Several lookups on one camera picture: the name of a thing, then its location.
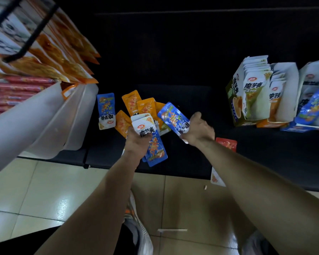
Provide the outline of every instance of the person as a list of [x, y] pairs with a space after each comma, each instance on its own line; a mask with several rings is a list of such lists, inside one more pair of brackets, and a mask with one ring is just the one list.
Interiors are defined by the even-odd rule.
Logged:
[[[189, 132], [180, 137], [208, 158], [241, 210], [278, 254], [319, 255], [319, 199], [216, 143], [214, 129], [201, 119], [200, 112], [191, 117]], [[129, 253], [152, 254], [131, 193], [134, 172], [150, 140], [151, 134], [141, 138], [133, 128], [128, 129], [124, 154], [37, 255], [119, 254], [115, 249], [127, 251], [122, 240], [125, 231], [132, 233], [129, 236], [136, 247]]]

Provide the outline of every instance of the shoe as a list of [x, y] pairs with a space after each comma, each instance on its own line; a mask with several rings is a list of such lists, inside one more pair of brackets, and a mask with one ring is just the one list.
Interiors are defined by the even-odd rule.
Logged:
[[133, 234], [134, 244], [137, 247], [137, 255], [152, 255], [154, 248], [150, 236], [137, 215], [135, 197], [132, 192], [130, 193], [127, 209], [124, 214], [124, 224]]

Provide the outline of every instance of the tile floor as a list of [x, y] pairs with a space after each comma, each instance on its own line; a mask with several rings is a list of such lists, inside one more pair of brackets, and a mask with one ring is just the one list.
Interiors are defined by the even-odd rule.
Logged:
[[[0, 172], [0, 242], [63, 224], [106, 172], [15, 159]], [[227, 189], [208, 180], [136, 173], [132, 190], [154, 255], [238, 255], [254, 230]]]

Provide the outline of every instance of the person's right hand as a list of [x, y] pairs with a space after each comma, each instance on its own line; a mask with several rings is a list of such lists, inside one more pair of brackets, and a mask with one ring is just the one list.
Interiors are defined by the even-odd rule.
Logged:
[[201, 113], [196, 112], [190, 118], [190, 126], [188, 133], [180, 136], [185, 139], [192, 146], [196, 146], [202, 140], [215, 140], [214, 128], [209, 126], [205, 120], [201, 119]]

